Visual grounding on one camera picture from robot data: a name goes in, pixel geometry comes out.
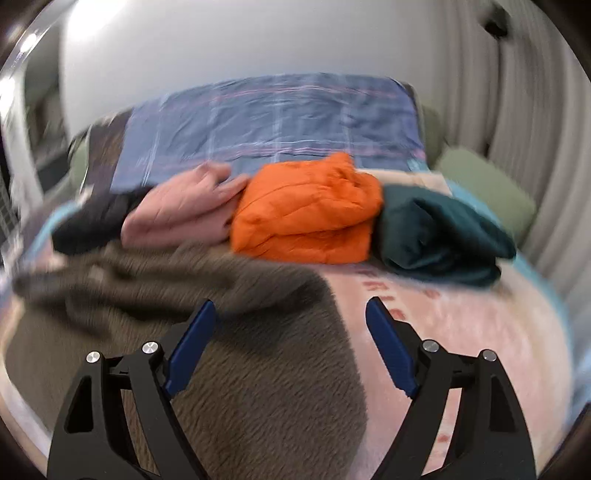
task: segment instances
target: beige cloth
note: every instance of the beige cloth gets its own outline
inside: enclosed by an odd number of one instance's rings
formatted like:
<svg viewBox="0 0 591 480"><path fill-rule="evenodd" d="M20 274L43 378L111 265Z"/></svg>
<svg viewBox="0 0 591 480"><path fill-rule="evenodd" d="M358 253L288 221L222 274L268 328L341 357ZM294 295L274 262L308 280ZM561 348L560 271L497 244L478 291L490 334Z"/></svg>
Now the beige cloth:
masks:
<svg viewBox="0 0 591 480"><path fill-rule="evenodd" d="M358 171L373 175L382 183L382 185L399 183L401 185L424 187L444 195L452 194L443 175L436 172L381 170L379 168L359 168Z"/></svg>

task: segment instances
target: green pillow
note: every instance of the green pillow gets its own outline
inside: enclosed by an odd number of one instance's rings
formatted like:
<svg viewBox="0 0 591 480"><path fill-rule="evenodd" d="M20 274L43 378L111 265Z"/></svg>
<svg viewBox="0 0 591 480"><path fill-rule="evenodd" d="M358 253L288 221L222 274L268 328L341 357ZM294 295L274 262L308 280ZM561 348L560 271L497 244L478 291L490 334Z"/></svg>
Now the green pillow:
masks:
<svg viewBox="0 0 591 480"><path fill-rule="evenodd" d="M501 170L467 148L448 148L435 169L486 203L517 244L524 239L537 208Z"/></svg>

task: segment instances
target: white wall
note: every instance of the white wall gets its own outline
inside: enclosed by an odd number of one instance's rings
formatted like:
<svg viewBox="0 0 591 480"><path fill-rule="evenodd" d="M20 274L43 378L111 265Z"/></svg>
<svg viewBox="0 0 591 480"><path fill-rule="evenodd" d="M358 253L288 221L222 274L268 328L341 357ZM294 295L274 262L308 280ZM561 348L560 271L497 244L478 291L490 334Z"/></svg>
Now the white wall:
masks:
<svg viewBox="0 0 591 480"><path fill-rule="evenodd" d="M195 85L296 72L391 76L443 111L449 3L80 0L62 39L66 128Z"/></svg>
<svg viewBox="0 0 591 480"><path fill-rule="evenodd" d="M12 173L11 198L19 210L22 223L43 202L43 191L35 172L29 143L24 92L25 68L12 75L15 82L14 98L7 116L3 118L2 128L8 168Z"/></svg>

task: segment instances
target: pink sheet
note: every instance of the pink sheet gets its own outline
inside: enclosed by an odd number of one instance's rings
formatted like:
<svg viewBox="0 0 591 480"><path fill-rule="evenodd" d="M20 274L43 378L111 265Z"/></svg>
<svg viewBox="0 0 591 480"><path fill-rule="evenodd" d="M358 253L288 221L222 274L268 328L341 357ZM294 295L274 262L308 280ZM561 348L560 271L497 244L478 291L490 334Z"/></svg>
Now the pink sheet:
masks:
<svg viewBox="0 0 591 480"><path fill-rule="evenodd" d="M509 263L491 290L430 286L369 264L317 265L346 323L368 404L368 426L348 480L371 478L406 415L410 400L397 390L365 325L365 304L379 296L392 316L448 351L496 351L524 411L538 471L557 449L572 392L570 352L561 321L544 296ZM425 473L442 466L453 433L459 391L450 393Z"/></svg>

